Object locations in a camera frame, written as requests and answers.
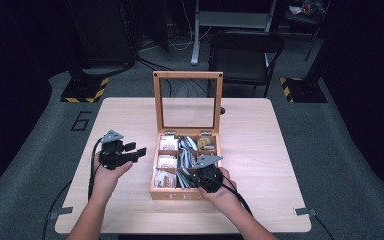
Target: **forearm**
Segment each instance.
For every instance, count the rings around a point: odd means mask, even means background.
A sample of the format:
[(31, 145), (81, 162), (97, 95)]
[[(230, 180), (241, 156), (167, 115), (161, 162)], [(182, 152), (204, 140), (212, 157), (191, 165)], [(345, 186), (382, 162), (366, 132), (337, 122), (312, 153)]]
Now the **forearm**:
[(224, 215), (235, 225), (245, 240), (277, 239), (242, 206), (230, 209)]
[(106, 204), (107, 201), (91, 198), (67, 239), (99, 239)]

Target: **gray carpet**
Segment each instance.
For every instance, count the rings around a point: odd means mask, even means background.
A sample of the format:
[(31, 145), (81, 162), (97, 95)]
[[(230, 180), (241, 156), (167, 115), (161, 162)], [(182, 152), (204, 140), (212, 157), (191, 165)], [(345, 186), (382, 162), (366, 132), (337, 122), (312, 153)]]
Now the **gray carpet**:
[[(305, 77), (320, 42), (310, 60), (304, 62), (308, 36), (285, 35), (285, 39), (286, 49), (278, 61), (268, 98), (277, 114), (304, 201), (309, 208), (316, 209), (336, 239), (384, 239), (384, 183), (371, 171), (350, 139), (323, 81), (319, 84), (328, 99), (326, 104), (288, 103), (283, 94), (280, 77)], [(202, 43), (198, 66), (189, 63), (191, 51), (191, 46), (182, 51), (172, 47), (169, 53), (152, 48), (142, 50), (139, 55), (175, 70), (206, 70), (208, 40)], [(91, 72), (108, 70), (111, 69), (95, 67)], [(40, 239), (49, 207), (75, 173), (102, 99), (97, 103), (60, 102), (60, 94), (69, 80), (68, 73), (49, 80), (53, 95), (48, 107), (0, 179), (0, 239)], [(223, 88), (224, 97), (261, 97), (264, 89), (259, 87), (254, 91), (252, 86), (227, 84)], [(152, 70), (136, 63), (128, 71), (110, 78), (103, 98), (153, 96)], [(91, 112), (82, 115), (89, 119), (86, 130), (71, 131), (80, 112)], [(63, 192), (55, 210), (61, 207), (65, 195)], [(55, 221), (49, 221), (46, 239), (65, 238), (55, 232)], [(313, 227), (308, 233), (276, 233), (276, 236), (329, 239), (315, 219), (311, 222)], [(101, 239), (117, 237), (105, 234)], [(162, 236), (122, 237), (133, 238), (166, 239)]]

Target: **chair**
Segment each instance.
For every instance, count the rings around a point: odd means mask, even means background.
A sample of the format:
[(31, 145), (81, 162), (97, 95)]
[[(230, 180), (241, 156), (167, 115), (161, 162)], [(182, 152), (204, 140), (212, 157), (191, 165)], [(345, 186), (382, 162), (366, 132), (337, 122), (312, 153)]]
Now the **chair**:
[(263, 95), (266, 98), (276, 60), (284, 47), (285, 41), (276, 33), (222, 31), (211, 39), (209, 71), (222, 71), (223, 84), (254, 85), (254, 89), (266, 85)]
[(326, 13), (328, 12), (331, 0), (323, 0), (322, 1), (323, 7), (324, 7), (324, 13), (323, 14), (312, 14), (312, 15), (305, 15), (303, 13), (299, 13), (296, 15), (292, 14), (291, 11), (289, 10), (289, 6), (293, 5), (293, 4), (289, 4), (289, 2), (286, 1), (286, 2), (280, 3), (280, 5), (281, 5), (280, 10), (279, 10), (280, 16), (277, 16), (280, 19), (278, 19), (276, 21), (277, 26), (275, 27), (275, 31), (277, 31), (279, 21), (282, 19), (291, 23), (291, 24), (301, 26), (301, 27), (304, 27), (304, 28), (307, 28), (307, 29), (313, 31), (314, 33), (312, 34), (311, 39), (310, 39), (310, 41), (311, 41), (310, 48), (308, 49), (307, 55), (305, 57), (305, 61), (308, 61), (308, 58), (310, 57), (311, 51), (313, 50), (314, 44), (315, 44), (317, 37), (320, 33), (320, 29), (322, 27), (322, 24), (325, 20)]

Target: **wooden lid frame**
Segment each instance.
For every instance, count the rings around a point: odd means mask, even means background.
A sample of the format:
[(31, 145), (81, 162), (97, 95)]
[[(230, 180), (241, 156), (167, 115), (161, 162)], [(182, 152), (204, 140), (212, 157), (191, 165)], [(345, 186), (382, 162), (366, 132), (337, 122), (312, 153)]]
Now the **wooden lid frame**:
[[(221, 95), (223, 85), (222, 72), (197, 72), (197, 71), (154, 71), (154, 91), (155, 91), (155, 106), (157, 113), (158, 132), (164, 134), (166, 131), (176, 131), (183, 134), (197, 134), (202, 131), (210, 131), (212, 133), (219, 132), (220, 126), (220, 110), (221, 110)], [(166, 79), (191, 79), (215, 82), (214, 87), (214, 110), (212, 126), (165, 126), (164, 125), (164, 109), (162, 97), (162, 82)]]

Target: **human hand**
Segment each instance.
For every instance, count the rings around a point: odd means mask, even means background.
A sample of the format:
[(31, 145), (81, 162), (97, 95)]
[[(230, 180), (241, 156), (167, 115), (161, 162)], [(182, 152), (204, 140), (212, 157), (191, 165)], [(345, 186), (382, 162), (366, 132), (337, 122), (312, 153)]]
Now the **human hand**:
[(100, 166), (99, 152), (95, 154), (94, 171), (96, 171), (96, 173), (91, 200), (107, 203), (117, 186), (118, 179), (123, 176), (124, 173), (129, 171), (132, 166), (133, 162), (129, 161), (114, 170), (108, 170), (103, 166)]
[[(219, 168), (221, 173), (223, 174), (223, 184), (232, 188), (233, 190), (236, 188), (236, 182), (230, 180), (230, 182), (227, 179), (230, 179), (229, 171), (223, 167)], [(201, 196), (204, 199), (209, 200), (214, 204), (214, 206), (223, 214), (227, 214), (230, 210), (233, 210), (237, 207), (241, 207), (242, 205), (238, 198), (228, 189), (221, 186), (219, 190), (215, 193), (207, 193), (203, 188), (198, 188), (199, 192), (201, 193)]]

